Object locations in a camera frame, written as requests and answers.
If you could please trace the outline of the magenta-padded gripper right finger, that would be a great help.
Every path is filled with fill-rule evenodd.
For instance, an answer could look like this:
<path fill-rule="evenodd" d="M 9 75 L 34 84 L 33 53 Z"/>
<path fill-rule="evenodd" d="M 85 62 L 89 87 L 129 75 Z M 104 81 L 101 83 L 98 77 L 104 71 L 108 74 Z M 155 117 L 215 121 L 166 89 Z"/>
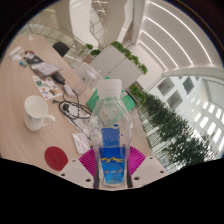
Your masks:
<path fill-rule="evenodd" d="M 168 175 L 155 156 L 145 156 L 134 147 L 130 148 L 127 185 L 140 188 Z"/>

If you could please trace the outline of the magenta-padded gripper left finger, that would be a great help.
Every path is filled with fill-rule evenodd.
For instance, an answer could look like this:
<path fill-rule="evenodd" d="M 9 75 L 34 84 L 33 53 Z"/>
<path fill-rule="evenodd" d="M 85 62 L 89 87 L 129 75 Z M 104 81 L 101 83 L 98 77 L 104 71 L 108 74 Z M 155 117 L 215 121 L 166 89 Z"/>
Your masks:
<path fill-rule="evenodd" d="M 71 159 L 58 176 L 84 188 L 98 189 L 99 175 L 94 150 L 90 149 L 79 159 Z"/>

